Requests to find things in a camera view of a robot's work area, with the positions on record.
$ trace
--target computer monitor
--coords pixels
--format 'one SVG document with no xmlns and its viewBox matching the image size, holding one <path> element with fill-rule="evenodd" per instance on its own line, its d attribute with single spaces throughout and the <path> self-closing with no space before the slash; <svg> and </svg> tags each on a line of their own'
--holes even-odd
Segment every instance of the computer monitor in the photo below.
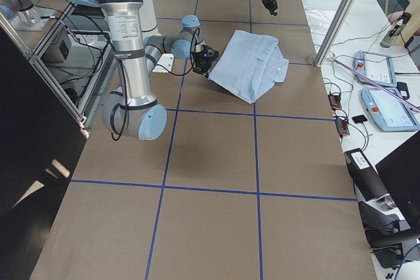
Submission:
<svg viewBox="0 0 420 280">
<path fill-rule="evenodd" d="M 376 169 L 408 224 L 420 226 L 420 132 L 376 164 Z"/>
<path fill-rule="evenodd" d="M 406 221 L 387 216 L 366 203 L 359 209 L 366 237 L 385 268 L 400 263 L 401 258 L 420 238 L 420 132 L 376 164 L 378 175 Z M 418 260 L 412 252 L 408 260 Z"/>
</svg>

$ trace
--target metal frame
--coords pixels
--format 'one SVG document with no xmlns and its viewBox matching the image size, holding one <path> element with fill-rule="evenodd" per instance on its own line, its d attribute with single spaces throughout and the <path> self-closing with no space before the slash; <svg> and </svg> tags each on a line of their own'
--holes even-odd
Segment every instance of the metal frame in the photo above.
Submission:
<svg viewBox="0 0 420 280">
<path fill-rule="evenodd" d="M 314 65 L 316 67 L 321 67 L 326 59 L 327 53 L 331 49 L 331 46 L 334 43 L 335 38 L 337 37 L 338 32 L 343 25 L 345 18 L 350 11 L 350 8 L 354 0 L 341 0 L 339 8 L 335 13 L 334 19 L 329 27 L 327 34 L 325 35 L 324 41 L 321 44 L 321 47 L 316 55 Z"/>
</svg>

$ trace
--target warning label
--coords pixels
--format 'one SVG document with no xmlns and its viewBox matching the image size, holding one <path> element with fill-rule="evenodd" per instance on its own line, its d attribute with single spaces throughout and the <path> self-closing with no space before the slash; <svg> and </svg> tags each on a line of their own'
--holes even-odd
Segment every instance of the warning label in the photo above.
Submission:
<svg viewBox="0 0 420 280">
<path fill-rule="evenodd" d="M 109 16 L 112 41 L 141 39 L 141 28 L 137 16 Z"/>
</svg>

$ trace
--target label sticker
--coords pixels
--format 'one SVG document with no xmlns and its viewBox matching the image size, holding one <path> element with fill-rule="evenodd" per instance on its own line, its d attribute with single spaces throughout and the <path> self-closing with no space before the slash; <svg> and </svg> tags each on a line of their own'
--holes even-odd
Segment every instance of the label sticker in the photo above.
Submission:
<svg viewBox="0 0 420 280">
<path fill-rule="evenodd" d="M 112 41 L 141 39 L 141 28 L 137 16 L 109 16 Z"/>
<path fill-rule="evenodd" d="M 356 162 L 359 169 L 363 170 L 369 167 L 369 163 L 366 161 L 365 157 L 362 155 L 362 152 L 352 153 L 352 158 Z"/>
</svg>

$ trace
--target grid line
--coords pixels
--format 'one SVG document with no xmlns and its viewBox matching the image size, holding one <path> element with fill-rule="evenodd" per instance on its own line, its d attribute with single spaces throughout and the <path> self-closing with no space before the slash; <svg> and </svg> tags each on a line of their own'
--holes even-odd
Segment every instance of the grid line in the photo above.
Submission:
<svg viewBox="0 0 420 280">
<path fill-rule="evenodd" d="M 199 0 L 196 1 L 196 8 L 194 10 L 194 14 L 197 14 L 198 1 Z M 188 60 L 185 60 L 184 73 L 186 73 L 187 64 L 188 64 Z M 181 83 L 180 83 L 177 108 L 175 110 L 175 118 L 174 118 L 173 127 L 172 127 L 171 141 L 169 143 L 169 149 L 168 149 L 167 160 L 166 160 L 166 165 L 165 165 L 165 173 L 163 175 L 162 187 L 161 187 L 160 196 L 159 196 L 159 203 L 158 203 L 157 211 L 156 211 L 156 218 L 155 218 L 154 230 L 153 230 L 153 235 L 152 235 L 152 242 L 150 244 L 149 257 L 148 257 L 147 268 L 146 268 L 146 275 L 144 276 L 145 280 L 148 280 L 148 278 L 149 278 L 150 266 L 152 265 L 154 244 L 155 244 L 155 241 L 156 241 L 156 235 L 158 233 L 161 206 L 162 206 L 163 196 L 164 196 L 165 188 L 166 188 L 165 185 L 166 185 L 166 179 L 167 179 L 167 174 L 168 174 L 168 170 L 169 170 L 169 163 L 171 161 L 172 146 L 173 146 L 173 140 L 175 138 L 175 129 L 177 127 L 177 119 L 178 119 L 178 114 L 179 114 L 179 106 L 180 106 L 180 101 L 181 101 L 181 97 L 182 97 L 182 86 L 184 84 L 184 80 L 185 80 L 185 75 L 182 76 L 182 80 L 181 80 Z"/>
<path fill-rule="evenodd" d="M 72 183 L 75 184 L 97 184 L 97 185 L 111 185 L 111 186 L 131 186 L 131 187 L 142 187 L 142 188 L 165 188 L 166 190 L 186 190 L 186 191 L 202 191 L 209 193 L 229 193 L 234 195 L 260 195 L 269 197 L 283 197 L 283 198 L 297 198 L 297 199 L 318 199 L 328 201 L 357 201 L 357 198 L 349 197 L 334 197 L 334 196 L 318 196 L 318 195 L 301 195 L 296 193 L 270 193 L 268 191 L 246 191 L 246 190 L 222 190 L 216 188 L 202 188 L 202 187 L 188 187 L 188 186 L 174 186 L 174 185 L 158 185 L 158 184 L 144 184 L 144 183 L 133 183 L 133 182 L 111 182 L 107 180 L 84 180 L 84 179 L 72 179 Z"/>
<path fill-rule="evenodd" d="M 252 30 L 252 1 L 249 3 L 249 31 Z M 258 255 L 259 255 L 259 268 L 260 280 L 264 280 L 264 256 L 263 256 L 263 229 L 261 226 L 261 199 L 260 199 L 260 178 L 259 178 L 259 159 L 258 159 L 258 132 L 257 132 L 257 108 L 253 103 L 253 124 L 254 124 L 254 151 L 255 151 L 255 182 L 257 189 L 257 226 L 258 226 Z"/>
<path fill-rule="evenodd" d="M 200 111 L 200 110 L 183 110 L 167 108 L 168 111 L 180 111 L 184 113 L 202 113 L 202 114 L 217 114 L 217 115 L 236 115 L 236 116 L 256 116 L 268 118 L 282 118 L 282 119 L 302 119 L 310 121 L 334 121 L 334 118 L 321 118 L 321 117 L 300 117 L 300 116 L 286 116 L 286 115 L 270 115 L 270 114 L 254 114 L 254 113 L 231 113 L 228 111 Z"/>
</svg>

